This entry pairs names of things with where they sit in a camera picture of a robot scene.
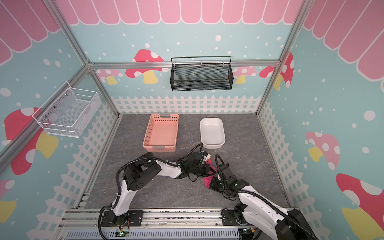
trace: white tray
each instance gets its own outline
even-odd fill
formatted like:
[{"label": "white tray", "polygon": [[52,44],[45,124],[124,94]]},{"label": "white tray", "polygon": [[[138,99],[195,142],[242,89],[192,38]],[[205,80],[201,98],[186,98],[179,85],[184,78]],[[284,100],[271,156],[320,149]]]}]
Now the white tray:
[{"label": "white tray", "polygon": [[220,118],[203,118],[200,121],[200,136],[204,148],[221,148],[225,143],[223,121]]}]

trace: black mesh basket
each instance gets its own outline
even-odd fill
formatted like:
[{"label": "black mesh basket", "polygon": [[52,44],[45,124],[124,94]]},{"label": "black mesh basket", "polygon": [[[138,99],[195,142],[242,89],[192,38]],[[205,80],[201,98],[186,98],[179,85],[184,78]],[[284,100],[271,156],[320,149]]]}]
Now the black mesh basket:
[{"label": "black mesh basket", "polygon": [[172,91],[232,89],[230,56],[180,57],[171,62]]}]

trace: pink plastic basket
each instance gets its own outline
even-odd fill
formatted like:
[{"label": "pink plastic basket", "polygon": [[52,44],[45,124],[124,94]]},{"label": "pink plastic basket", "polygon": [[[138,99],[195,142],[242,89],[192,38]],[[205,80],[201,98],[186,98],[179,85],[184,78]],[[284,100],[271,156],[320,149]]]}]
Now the pink plastic basket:
[{"label": "pink plastic basket", "polygon": [[143,147],[148,152],[175,152],[178,128],[178,114],[152,114]]}]

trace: white wire basket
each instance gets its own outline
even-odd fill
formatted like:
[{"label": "white wire basket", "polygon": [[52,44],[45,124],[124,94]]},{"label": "white wire basket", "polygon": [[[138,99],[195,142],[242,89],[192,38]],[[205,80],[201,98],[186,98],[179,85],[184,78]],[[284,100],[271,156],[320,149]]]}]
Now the white wire basket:
[{"label": "white wire basket", "polygon": [[69,87],[40,113],[50,97],[32,117],[50,135],[79,138],[101,106],[101,99],[98,92],[65,84]]}]

